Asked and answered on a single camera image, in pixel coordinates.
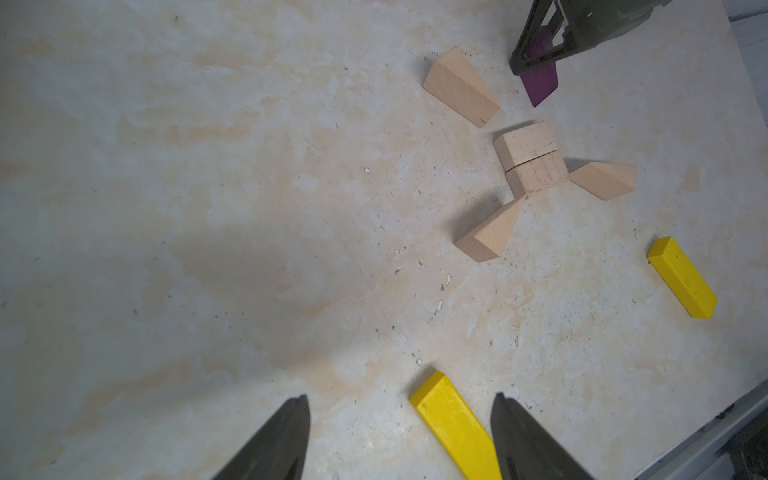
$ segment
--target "yellow rectangular block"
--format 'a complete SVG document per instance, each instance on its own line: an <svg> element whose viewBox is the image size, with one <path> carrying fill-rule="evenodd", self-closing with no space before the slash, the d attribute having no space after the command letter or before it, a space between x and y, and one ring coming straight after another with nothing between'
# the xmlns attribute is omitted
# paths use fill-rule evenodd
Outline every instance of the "yellow rectangular block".
<svg viewBox="0 0 768 480"><path fill-rule="evenodd" d="M693 318L711 318L717 296L672 237L660 238L648 259Z"/></svg>
<svg viewBox="0 0 768 480"><path fill-rule="evenodd" d="M433 373L411 405L468 480L502 480L491 437L444 373Z"/></svg>

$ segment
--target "table surface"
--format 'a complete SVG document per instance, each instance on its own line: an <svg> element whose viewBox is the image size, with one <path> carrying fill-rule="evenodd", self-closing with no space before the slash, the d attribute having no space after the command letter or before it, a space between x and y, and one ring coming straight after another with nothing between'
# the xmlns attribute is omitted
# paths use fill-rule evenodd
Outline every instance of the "table surface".
<svg viewBox="0 0 768 480"><path fill-rule="evenodd" d="M210 478L306 393L304 478L461 478L408 403L445 372L631 478L768 372L768 131L718 0L507 66L529 3L14 0L0 23L3 478ZM502 110L421 87L458 45ZM512 199L492 146L547 120L604 202L527 202L503 258L454 240ZM646 255L718 295L692 319Z"/></svg>

